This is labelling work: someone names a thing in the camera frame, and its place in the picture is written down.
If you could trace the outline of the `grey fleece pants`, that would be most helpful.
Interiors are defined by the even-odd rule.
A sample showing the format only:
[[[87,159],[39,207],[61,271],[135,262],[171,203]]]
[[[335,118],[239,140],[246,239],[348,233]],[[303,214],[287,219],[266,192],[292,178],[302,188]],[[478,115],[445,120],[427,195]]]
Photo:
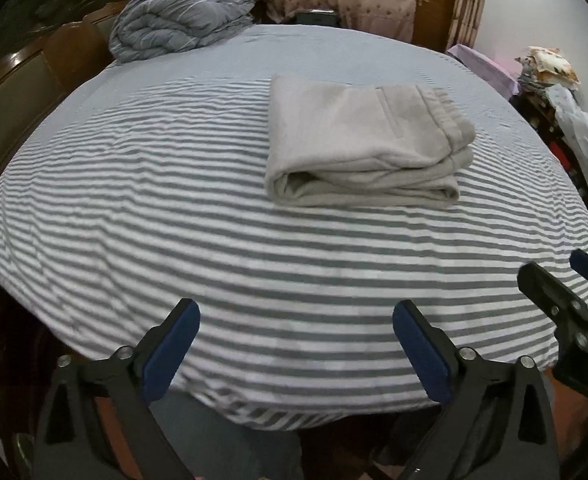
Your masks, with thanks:
[[[445,208],[476,131],[441,88],[270,81],[268,196],[288,207]]]

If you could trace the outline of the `floral pillow pile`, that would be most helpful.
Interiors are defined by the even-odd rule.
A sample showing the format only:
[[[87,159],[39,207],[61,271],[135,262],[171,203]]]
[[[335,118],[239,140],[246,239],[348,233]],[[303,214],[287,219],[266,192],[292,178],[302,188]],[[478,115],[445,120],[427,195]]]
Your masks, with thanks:
[[[580,80],[574,68],[559,49],[528,47],[515,59],[522,70],[518,79],[532,88],[548,88],[555,84],[577,90]]]

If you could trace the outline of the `lilac folded cloth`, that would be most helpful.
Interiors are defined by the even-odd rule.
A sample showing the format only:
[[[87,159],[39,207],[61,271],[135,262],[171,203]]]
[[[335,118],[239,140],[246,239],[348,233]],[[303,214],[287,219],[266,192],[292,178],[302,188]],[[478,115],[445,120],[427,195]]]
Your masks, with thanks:
[[[464,44],[455,44],[446,53],[492,86],[503,99],[510,100],[520,93],[521,88],[518,80],[483,53]]]

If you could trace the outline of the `grey white striped bed sheet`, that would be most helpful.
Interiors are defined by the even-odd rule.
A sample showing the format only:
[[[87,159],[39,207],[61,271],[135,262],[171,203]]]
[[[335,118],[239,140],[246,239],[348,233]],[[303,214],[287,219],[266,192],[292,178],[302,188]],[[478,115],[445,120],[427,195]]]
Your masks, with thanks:
[[[270,78],[444,89],[474,124],[447,209],[285,209],[264,187]],[[198,336],[174,386],[238,424],[312,427],[428,404],[392,327],[410,299],[484,358],[554,362],[553,323],[518,290],[568,263],[588,211],[538,134],[447,55],[356,30],[256,25],[114,65],[69,96],[0,177],[0,284],[89,359],[181,298]]]

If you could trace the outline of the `brown wooden door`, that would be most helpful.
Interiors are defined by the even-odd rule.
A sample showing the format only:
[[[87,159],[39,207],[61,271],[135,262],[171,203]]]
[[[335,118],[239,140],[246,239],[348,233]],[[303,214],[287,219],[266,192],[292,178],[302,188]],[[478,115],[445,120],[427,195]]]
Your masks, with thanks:
[[[453,13],[454,0],[416,0],[412,43],[444,52]]]

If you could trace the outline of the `dark wooden headboard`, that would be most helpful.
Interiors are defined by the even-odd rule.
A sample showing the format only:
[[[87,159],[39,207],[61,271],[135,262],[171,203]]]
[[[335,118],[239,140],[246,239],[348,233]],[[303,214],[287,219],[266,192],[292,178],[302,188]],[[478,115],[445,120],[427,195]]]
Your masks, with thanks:
[[[67,96],[112,62],[129,0],[10,0],[0,12],[0,174]]]

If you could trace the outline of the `blue grey folded quilt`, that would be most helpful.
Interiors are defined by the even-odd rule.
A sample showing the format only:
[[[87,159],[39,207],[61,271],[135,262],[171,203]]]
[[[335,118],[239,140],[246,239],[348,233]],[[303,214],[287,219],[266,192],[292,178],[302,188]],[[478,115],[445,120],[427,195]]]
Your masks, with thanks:
[[[130,0],[108,48],[119,64],[208,47],[253,24],[255,0]]]

